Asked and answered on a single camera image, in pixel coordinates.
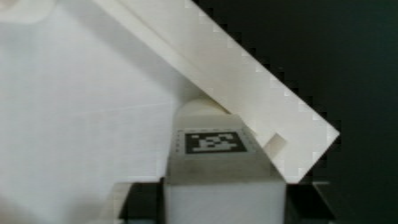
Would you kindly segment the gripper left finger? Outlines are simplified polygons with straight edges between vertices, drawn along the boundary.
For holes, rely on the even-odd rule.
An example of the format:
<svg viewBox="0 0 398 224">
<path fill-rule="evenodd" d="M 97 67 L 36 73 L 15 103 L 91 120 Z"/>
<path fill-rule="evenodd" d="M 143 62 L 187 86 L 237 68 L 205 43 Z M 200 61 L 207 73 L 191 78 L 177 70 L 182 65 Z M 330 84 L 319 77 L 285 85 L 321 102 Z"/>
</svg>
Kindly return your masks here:
<svg viewBox="0 0 398 224">
<path fill-rule="evenodd" d="M 166 224 L 163 182 L 115 185 L 97 224 Z"/>
</svg>

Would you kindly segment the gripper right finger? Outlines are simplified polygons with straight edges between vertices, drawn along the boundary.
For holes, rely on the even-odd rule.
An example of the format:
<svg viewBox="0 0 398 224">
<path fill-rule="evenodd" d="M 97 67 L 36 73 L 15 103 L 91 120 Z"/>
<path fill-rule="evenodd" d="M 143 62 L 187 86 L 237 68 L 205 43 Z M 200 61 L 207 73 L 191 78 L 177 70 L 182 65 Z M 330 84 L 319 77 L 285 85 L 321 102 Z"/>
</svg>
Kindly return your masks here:
<svg viewBox="0 0 398 224">
<path fill-rule="evenodd" d="M 290 184 L 285 224 L 347 224 L 351 208 L 330 182 Z"/>
</svg>

